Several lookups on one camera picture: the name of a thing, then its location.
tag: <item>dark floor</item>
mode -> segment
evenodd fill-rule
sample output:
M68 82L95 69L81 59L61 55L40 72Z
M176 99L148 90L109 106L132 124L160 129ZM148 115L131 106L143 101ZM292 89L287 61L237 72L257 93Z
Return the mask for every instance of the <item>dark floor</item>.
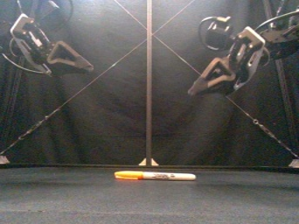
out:
M116 180L127 169L0 169L0 223L299 223L299 175L193 170L195 181Z

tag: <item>orange marker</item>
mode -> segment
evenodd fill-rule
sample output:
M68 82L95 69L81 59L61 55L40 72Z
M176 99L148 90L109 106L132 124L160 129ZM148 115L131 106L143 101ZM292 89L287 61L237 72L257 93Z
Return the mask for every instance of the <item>orange marker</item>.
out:
M189 173L149 172L149 171L116 171L116 179L160 179L160 180L195 180Z

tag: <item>vertical pole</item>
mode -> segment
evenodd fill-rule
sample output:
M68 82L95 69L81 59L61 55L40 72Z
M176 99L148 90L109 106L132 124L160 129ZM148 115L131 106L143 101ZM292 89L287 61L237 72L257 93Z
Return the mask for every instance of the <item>vertical pole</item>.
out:
M147 0L145 165L152 165L152 0Z
M264 4L264 10L265 10L265 19L269 19L273 17L269 0L263 0L263 4ZM291 106L289 90L288 90L289 88L285 82L285 70L284 70L284 64L281 59L277 59L275 61L275 68L276 68L279 84L281 88L281 95L283 95L283 101L284 101L284 115L285 115L285 120L288 124L287 126L288 126L291 144L292 144L292 148L297 149L299 142L296 138L297 133L295 129L295 115L293 115L292 106Z

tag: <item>black curtain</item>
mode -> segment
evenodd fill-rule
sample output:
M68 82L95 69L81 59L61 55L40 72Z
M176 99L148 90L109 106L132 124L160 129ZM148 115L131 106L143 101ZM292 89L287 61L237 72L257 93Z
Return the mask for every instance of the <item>black curtain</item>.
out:
M1 16L12 15L6 20L13 22L16 4L4 2ZM32 1L20 2L29 11ZM55 2L60 16L67 18L71 2ZM145 158L147 3L140 0L72 0L72 3L73 13L63 28L59 29L59 17L41 28L51 41L63 40L73 47L95 71L56 73L55 77L17 74L1 59L2 109L12 107L4 99L10 97L9 80L16 75L20 83L13 109L4 114L6 134L1 136L1 147L8 147L60 109L5 153L10 162L137 165ZM261 1L153 0L152 16L153 160L159 165L288 165L291 154L244 113L287 145L295 145L273 62L257 69L249 83L229 96L231 100L217 93L187 95L197 72L215 57L228 53L203 47L200 21L209 16L231 16L237 34L245 26L255 28L265 21ZM297 73L292 72L297 69L296 59L287 65L289 79L297 80Z

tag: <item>diagonal wire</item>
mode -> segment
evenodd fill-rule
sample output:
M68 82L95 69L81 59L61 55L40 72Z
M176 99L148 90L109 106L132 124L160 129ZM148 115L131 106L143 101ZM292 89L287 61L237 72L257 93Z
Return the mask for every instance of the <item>diagonal wire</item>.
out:
M143 25L143 23L137 20L137 18L135 17L135 15L129 12L129 10L124 7L124 5L115 0L116 4L121 7L121 9L125 11L125 13L132 17L132 19L144 27L144 29L147 30L145 26Z
M189 3L179 10L179 12L167 20L167 22L160 26L160 28L153 32L153 35L171 23L171 21L179 16L187 7L195 2L195 0L189 1Z
M0 155L4 155L15 145L25 139L25 137L33 133L33 131L43 125L44 122L61 110L61 108L83 93L83 91L96 82L96 80L111 70L112 67L139 48L139 46L145 42L145 40L135 46L135 48L108 67L108 69L80 89L80 91L40 120L10 143L10 145L0 152Z
M161 42L161 44L175 54L175 56L183 61L183 63L188 65L188 67L193 70L193 72L196 74L201 75L201 73L195 69L195 67L188 63L188 61L180 56L180 54L156 36L153 36L153 37Z

